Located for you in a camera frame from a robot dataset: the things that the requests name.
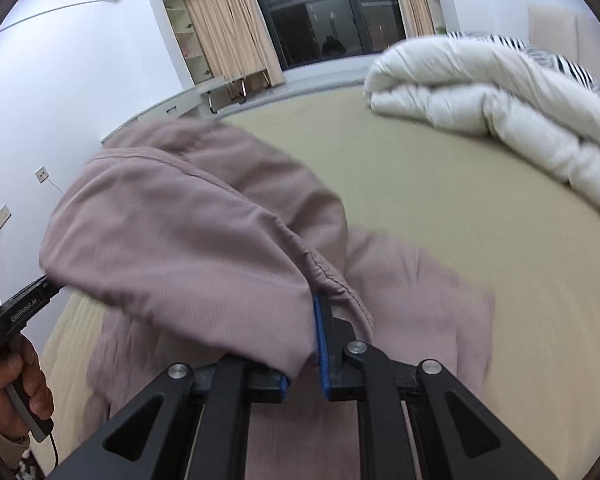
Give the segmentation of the wall power socket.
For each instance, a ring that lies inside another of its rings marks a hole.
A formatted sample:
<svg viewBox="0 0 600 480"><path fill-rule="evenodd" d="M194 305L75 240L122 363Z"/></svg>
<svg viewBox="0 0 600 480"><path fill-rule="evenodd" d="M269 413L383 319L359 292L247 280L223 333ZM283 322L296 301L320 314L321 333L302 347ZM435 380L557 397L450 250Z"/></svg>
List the wall power socket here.
<svg viewBox="0 0 600 480"><path fill-rule="evenodd" d="M50 175L48 174L48 171L46 170L45 167L41 167L35 173L35 177L38 179L38 182L43 183L50 177Z"/></svg>

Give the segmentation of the white folded duvet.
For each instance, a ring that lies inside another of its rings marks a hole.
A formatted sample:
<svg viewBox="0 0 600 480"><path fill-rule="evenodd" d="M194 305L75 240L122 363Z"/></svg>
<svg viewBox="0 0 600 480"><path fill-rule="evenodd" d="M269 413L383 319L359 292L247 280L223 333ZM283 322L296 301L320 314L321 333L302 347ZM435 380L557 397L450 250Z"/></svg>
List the white folded duvet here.
<svg viewBox="0 0 600 480"><path fill-rule="evenodd" d="M600 95L508 44L428 36L395 44L363 92L379 115L493 136L600 211Z"/></svg>

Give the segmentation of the white wall-mounted desk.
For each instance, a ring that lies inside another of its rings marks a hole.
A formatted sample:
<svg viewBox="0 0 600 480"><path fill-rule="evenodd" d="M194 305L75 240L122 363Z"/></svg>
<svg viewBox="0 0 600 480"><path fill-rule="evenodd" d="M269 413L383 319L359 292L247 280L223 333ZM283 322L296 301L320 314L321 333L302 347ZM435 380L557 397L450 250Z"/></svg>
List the white wall-mounted desk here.
<svg viewBox="0 0 600 480"><path fill-rule="evenodd" d="M170 96L170 98L167 98L152 107L146 108L146 110L143 110L140 114L133 116L116 130L106 134L106 136L100 140L100 143L105 144L110 138L125 127L134 124L143 124L144 122L160 122L160 120L179 118L192 110L196 110L196 108L204 102L204 99L208 98L211 91L220 88L222 84L225 83L226 80L224 76L213 77L204 81L202 84L196 84L193 88L174 94L174 96Z"/></svg>

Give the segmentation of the olive green bed sheet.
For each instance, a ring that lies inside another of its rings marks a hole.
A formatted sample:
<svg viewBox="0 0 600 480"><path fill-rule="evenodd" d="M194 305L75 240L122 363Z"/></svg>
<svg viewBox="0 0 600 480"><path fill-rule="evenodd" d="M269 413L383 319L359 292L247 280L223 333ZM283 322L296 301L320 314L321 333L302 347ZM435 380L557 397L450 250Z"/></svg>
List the olive green bed sheet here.
<svg viewBox="0 0 600 480"><path fill-rule="evenodd" d="M493 297L480 398L562 479L600 459L600 213L503 144L374 114L356 90L222 122L311 169L353 229L422 249ZM80 438L106 307L74 290L43 353L62 456Z"/></svg>

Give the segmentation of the beige padded headboard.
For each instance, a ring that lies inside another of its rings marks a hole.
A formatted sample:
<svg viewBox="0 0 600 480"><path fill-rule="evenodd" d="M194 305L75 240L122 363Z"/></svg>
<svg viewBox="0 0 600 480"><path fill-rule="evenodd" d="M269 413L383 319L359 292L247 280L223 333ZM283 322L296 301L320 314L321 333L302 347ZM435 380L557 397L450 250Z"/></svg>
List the beige padded headboard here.
<svg viewBox="0 0 600 480"><path fill-rule="evenodd" d="M586 68L600 81L600 23L554 6L528 7L529 40Z"/></svg>

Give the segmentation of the left built-in shelf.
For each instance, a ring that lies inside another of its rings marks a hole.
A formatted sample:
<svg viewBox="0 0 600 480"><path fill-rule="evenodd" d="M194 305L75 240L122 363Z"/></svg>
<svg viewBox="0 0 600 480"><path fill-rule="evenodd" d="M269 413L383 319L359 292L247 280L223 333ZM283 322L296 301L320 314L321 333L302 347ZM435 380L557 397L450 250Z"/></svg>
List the left built-in shelf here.
<svg viewBox="0 0 600 480"><path fill-rule="evenodd" d="M162 2L194 84L202 84L211 79L213 77L212 71L186 9L185 1L162 0Z"/></svg>

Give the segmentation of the left beige curtain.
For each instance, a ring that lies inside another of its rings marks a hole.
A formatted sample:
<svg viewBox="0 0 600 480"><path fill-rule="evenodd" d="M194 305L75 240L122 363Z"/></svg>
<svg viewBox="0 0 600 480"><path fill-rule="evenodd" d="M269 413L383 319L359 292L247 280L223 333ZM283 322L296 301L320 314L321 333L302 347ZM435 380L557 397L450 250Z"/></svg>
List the left beige curtain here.
<svg viewBox="0 0 600 480"><path fill-rule="evenodd" d="M285 82L257 0L184 0L212 74L225 79L263 70L276 87Z"/></svg>

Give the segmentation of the mauve hooded down coat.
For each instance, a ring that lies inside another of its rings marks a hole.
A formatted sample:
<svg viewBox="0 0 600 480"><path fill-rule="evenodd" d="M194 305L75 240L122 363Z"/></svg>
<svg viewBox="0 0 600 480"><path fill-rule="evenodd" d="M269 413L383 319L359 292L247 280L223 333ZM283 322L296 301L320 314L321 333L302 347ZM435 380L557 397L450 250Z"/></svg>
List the mauve hooded down coat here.
<svg viewBox="0 0 600 480"><path fill-rule="evenodd" d="M351 228L311 169L222 122L122 133L68 187L40 263L106 307L81 439L170 364L233 352L291 381L284 403L252 410L247 477L358 478L355 406L318 381L317 292L390 359L435 359L486 388L493 297L418 247Z"/></svg>

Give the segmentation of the zebra striped pillow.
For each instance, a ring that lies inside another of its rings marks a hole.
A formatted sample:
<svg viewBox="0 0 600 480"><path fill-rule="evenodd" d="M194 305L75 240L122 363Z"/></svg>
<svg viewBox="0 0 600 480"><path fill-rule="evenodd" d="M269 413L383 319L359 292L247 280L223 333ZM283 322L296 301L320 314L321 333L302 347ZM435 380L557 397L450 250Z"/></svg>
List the zebra striped pillow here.
<svg viewBox="0 0 600 480"><path fill-rule="evenodd" d="M571 62L568 58L560 54L535 47L524 40L498 34L489 34L488 32L447 32L446 34L452 39L490 42L490 44L499 44L502 47L508 47L527 55L528 58L531 58L535 63L538 63L539 66L547 70L565 75L600 98L600 81L584 67Z"/></svg>

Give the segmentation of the wall light switch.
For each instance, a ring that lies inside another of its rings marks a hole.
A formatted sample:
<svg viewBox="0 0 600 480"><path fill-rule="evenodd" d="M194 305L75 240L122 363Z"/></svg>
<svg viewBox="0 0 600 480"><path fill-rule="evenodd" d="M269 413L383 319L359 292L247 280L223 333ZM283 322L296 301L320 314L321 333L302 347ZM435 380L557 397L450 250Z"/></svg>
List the wall light switch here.
<svg viewBox="0 0 600 480"><path fill-rule="evenodd" d="M6 222L12 218L12 213L10 212L7 205L4 205L0 208L0 231L4 228Z"/></svg>

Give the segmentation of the small folding table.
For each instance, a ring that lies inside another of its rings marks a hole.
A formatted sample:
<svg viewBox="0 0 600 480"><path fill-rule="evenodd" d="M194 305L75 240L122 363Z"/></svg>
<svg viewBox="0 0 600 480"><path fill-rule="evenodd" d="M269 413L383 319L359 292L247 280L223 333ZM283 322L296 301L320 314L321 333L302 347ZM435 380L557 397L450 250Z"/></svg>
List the small folding table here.
<svg viewBox="0 0 600 480"><path fill-rule="evenodd" d="M210 113L216 115L224 107L245 104L255 84L263 84L263 89L271 87L267 70L255 70L230 79L216 76L197 84L196 90L200 98L207 103Z"/></svg>

